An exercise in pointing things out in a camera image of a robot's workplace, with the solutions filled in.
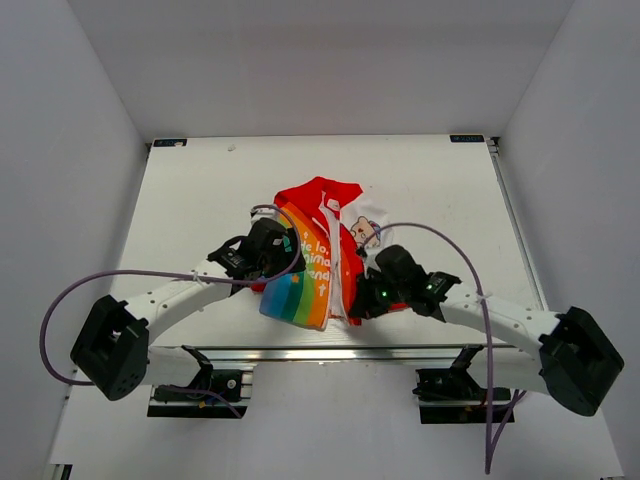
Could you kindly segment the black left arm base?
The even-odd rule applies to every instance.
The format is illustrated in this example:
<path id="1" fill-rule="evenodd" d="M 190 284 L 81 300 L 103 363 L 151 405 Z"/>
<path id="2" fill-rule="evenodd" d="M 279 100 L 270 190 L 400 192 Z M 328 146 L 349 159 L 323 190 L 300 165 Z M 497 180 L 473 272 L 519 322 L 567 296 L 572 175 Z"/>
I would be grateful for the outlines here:
<path id="1" fill-rule="evenodd" d="M 151 416 L 240 418 L 251 398 L 253 368 L 191 346 L 153 347 L 143 383 Z"/>

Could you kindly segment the colourful cartoon children's jacket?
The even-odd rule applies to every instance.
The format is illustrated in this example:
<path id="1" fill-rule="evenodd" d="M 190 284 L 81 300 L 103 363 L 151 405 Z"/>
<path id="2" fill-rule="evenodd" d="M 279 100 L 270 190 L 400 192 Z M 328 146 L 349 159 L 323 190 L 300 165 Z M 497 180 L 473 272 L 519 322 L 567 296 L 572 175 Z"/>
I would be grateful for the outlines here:
<path id="1" fill-rule="evenodd" d="M 262 294 L 259 312 L 315 330 L 323 330 L 331 318 L 361 325 L 360 317 L 349 315 L 357 277 L 364 272 L 356 250 L 376 252 L 392 243 L 393 232 L 384 228 L 388 213 L 360 184 L 324 177 L 277 192 L 274 203 L 287 215 L 270 216 L 299 231 L 305 270 L 254 287 Z"/>

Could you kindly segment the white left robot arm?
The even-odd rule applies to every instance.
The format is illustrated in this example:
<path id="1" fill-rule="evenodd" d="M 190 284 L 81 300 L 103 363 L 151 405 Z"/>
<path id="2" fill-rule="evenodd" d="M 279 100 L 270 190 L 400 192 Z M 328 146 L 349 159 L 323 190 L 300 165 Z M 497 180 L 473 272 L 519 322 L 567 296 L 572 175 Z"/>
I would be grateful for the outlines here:
<path id="1" fill-rule="evenodd" d="M 248 234 L 231 238 L 179 278 L 129 299 L 106 295 L 97 300 L 71 359 L 110 401 L 140 385 L 202 398 L 211 387 L 208 358 L 191 346 L 158 347 L 156 340 L 212 303 L 303 268 L 295 228 L 262 218 Z"/>

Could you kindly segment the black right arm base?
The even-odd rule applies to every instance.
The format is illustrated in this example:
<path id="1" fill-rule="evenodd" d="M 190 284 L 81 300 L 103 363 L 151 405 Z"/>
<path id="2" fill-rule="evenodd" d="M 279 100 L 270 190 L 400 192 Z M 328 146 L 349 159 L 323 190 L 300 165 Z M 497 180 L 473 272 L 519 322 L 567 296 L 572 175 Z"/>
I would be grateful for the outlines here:
<path id="1" fill-rule="evenodd" d="M 487 389 L 480 387 L 469 374 L 474 357 L 484 350 L 480 345 L 467 345 L 447 368 L 423 368 L 416 371 L 417 384 L 412 393 L 423 402 L 487 400 Z"/>

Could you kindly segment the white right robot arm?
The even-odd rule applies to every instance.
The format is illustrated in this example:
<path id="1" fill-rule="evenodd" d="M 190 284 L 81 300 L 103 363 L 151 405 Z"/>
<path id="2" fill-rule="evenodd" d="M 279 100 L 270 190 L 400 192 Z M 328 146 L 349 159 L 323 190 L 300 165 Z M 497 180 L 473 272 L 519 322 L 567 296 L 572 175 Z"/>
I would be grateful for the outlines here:
<path id="1" fill-rule="evenodd" d="M 499 297 L 481 297 L 458 277 L 426 272 L 399 245 L 380 251 L 356 278 L 349 314 L 360 319 L 394 307 L 445 324 L 490 333 L 507 349 L 468 345 L 438 380 L 414 392 L 426 401 L 472 399 L 488 387 L 548 395 L 567 410 L 593 416 L 624 368 L 624 361 L 592 315 L 532 310 Z"/>

